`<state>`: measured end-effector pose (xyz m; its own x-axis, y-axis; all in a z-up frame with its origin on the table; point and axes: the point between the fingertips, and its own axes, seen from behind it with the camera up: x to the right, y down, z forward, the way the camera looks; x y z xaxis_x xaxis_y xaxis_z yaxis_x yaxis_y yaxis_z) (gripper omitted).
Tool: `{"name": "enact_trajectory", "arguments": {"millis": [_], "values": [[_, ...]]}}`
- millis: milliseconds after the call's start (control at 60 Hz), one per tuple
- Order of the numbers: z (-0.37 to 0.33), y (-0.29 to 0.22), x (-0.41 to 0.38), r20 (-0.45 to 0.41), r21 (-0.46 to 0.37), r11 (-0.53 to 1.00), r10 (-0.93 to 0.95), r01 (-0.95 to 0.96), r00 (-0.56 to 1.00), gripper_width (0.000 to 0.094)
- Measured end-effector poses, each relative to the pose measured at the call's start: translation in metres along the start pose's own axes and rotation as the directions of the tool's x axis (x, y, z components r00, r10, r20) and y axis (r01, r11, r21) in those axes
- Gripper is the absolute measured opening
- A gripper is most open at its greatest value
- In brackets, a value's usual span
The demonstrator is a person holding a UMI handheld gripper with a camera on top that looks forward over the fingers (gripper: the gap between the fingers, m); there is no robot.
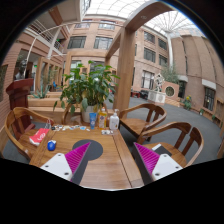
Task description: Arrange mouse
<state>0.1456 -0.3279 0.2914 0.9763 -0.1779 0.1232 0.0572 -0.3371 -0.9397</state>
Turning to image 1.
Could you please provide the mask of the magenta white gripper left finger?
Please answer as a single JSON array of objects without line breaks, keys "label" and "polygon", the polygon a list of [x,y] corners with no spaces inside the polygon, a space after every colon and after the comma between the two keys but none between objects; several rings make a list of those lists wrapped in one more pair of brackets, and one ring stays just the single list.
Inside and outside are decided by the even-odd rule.
[{"label": "magenta white gripper left finger", "polygon": [[41,169],[70,181],[83,161],[90,142],[81,145],[67,154],[57,153],[48,160]]}]

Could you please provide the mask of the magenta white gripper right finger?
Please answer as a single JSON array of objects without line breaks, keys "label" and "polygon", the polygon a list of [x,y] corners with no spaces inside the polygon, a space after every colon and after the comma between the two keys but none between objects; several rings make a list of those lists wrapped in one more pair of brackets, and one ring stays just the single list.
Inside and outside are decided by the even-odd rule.
[{"label": "magenta white gripper right finger", "polygon": [[135,143],[133,157],[144,181],[155,181],[182,169],[167,154],[157,154],[152,149]]}]

